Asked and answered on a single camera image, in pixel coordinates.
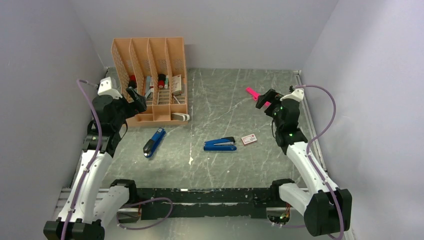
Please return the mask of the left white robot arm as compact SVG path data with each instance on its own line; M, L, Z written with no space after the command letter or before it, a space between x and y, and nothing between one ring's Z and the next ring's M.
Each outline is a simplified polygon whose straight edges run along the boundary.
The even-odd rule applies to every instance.
M93 119L82 144L80 166L74 184L56 220L47 221L43 234L48 240L103 240L105 228L120 207L134 207L139 194L134 180L115 180L105 197L96 202L102 180L121 141L120 130L127 119L147 110L146 99L133 87L132 98L110 93L96 96L89 104Z

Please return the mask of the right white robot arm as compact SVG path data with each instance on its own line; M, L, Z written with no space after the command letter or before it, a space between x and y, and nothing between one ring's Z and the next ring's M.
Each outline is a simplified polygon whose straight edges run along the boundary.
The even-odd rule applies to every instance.
M313 141L298 126L304 96L301 87L292 88L287 95L271 88L257 98L257 109L269 103L264 112L272 118L273 137L307 187L303 191L290 179L277 180L274 182L277 189L270 193L269 199L275 207L287 203L297 210L312 236L327 235L340 240L350 229L353 198L348 189L341 189L331 180L311 151Z

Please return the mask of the blue stapler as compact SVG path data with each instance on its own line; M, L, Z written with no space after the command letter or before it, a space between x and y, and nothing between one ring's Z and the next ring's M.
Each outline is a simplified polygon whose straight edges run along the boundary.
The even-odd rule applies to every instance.
M155 153L157 147L161 143L166 131L164 128L158 128L153 136L146 142L143 147L143 155L145 158L150 158Z
M236 151L237 146L235 145L234 137L222 137L214 140L208 140L204 142L203 150L204 151Z

